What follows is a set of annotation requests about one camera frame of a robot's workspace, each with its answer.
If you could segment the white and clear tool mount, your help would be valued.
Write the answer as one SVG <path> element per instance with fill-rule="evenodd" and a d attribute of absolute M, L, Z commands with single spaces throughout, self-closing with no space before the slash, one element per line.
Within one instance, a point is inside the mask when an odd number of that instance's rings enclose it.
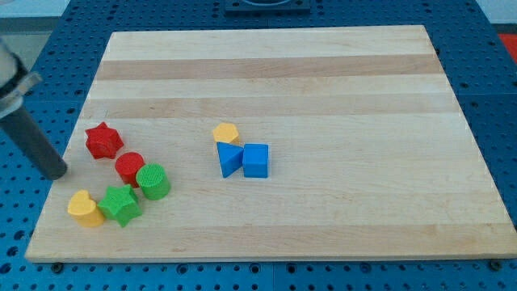
<path fill-rule="evenodd" d="M 42 77 L 37 72 L 29 72 L 1 40 L 1 118 L 20 109 L 23 97 L 40 82 Z"/>

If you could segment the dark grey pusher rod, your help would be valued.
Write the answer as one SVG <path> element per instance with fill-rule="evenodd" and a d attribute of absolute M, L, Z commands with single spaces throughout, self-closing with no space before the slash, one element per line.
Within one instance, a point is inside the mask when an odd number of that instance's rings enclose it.
<path fill-rule="evenodd" d="M 3 117 L 1 128 L 43 177 L 56 180 L 67 172 L 64 159 L 24 106 Z"/>

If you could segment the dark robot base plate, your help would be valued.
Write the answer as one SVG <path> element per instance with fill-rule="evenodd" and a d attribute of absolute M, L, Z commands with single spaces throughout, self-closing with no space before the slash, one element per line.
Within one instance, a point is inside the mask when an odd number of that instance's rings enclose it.
<path fill-rule="evenodd" d="M 225 13 L 309 12 L 310 0 L 223 0 Z"/>

